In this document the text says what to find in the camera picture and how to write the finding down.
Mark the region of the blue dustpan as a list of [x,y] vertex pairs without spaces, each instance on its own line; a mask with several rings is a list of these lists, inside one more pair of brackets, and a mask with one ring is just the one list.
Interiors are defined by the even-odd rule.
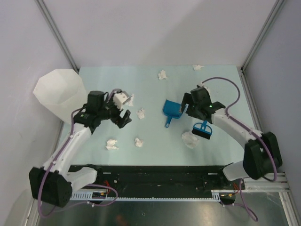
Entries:
[[181,118],[181,104],[167,99],[163,106],[163,114],[166,116],[165,127],[169,128],[172,119]]

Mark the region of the blue hand brush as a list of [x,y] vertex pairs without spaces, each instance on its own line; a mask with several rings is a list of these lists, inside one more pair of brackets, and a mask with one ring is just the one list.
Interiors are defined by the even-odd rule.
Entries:
[[207,124],[207,121],[195,123],[192,127],[192,133],[199,137],[210,139],[213,133],[212,128]]

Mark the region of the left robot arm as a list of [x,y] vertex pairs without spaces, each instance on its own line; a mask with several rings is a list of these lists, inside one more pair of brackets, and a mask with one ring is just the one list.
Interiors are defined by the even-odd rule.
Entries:
[[33,167],[29,172],[32,196],[38,204],[45,202],[62,208],[74,192],[89,185],[93,188],[103,185],[103,175],[93,167],[85,166],[70,173],[71,161],[101,122],[110,120],[120,129],[131,122],[129,110],[123,116],[120,115],[129,100],[130,96],[120,89],[115,89],[110,94],[102,91],[89,92],[87,103],[71,113],[71,130],[63,144],[43,166]]

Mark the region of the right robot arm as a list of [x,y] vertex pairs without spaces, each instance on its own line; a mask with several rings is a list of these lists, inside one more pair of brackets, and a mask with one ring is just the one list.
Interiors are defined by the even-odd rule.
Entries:
[[243,160],[225,166],[223,173],[218,175],[217,184],[220,188],[228,189],[236,179],[249,177],[258,180],[269,173],[274,174],[272,181],[276,181],[282,158],[275,134],[248,127],[232,116],[222,103],[212,102],[204,87],[185,93],[180,111],[219,127],[243,147]]

